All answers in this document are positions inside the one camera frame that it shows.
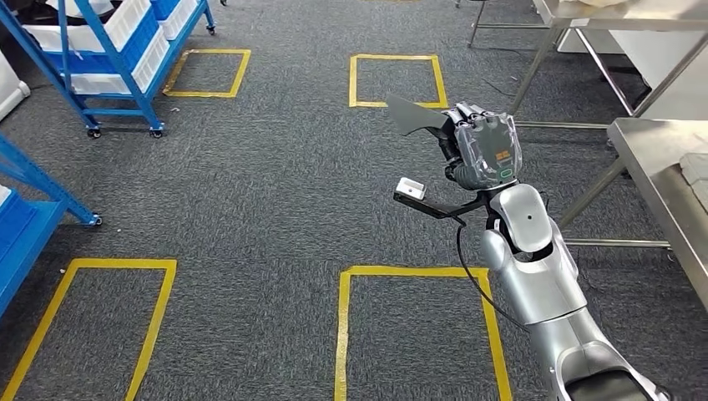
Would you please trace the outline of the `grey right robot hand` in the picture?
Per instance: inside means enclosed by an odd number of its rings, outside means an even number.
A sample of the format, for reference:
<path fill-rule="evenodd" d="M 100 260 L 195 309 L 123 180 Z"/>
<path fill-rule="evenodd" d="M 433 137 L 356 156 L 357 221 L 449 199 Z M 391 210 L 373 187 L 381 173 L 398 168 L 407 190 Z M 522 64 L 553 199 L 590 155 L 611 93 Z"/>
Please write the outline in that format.
<path fill-rule="evenodd" d="M 465 102 L 442 113 L 452 123 L 446 133 L 457 151 L 448 159 L 449 180 L 465 190 L 492 190 L 517 181 L 523 157 L 511 114 Z"/>

